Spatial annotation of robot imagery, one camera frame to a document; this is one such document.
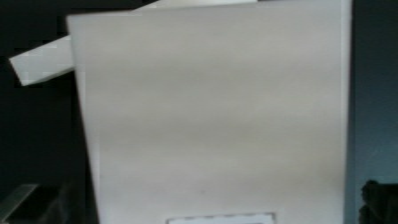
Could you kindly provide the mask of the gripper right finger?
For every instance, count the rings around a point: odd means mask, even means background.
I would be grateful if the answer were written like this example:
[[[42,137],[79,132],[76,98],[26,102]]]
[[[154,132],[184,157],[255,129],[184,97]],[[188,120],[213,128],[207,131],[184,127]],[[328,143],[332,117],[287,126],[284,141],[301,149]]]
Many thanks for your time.
[[[398,184],[369,180],[362,186],[358,224],[398,224]]]

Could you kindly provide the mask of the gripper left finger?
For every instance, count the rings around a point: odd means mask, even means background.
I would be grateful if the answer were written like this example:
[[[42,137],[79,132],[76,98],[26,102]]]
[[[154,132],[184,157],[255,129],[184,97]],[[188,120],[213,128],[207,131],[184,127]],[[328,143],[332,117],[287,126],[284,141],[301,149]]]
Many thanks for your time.
[[[26,201],[37,187],[37,184],[21,184],[0,202],[0,224],[8,224],[8,217]]]

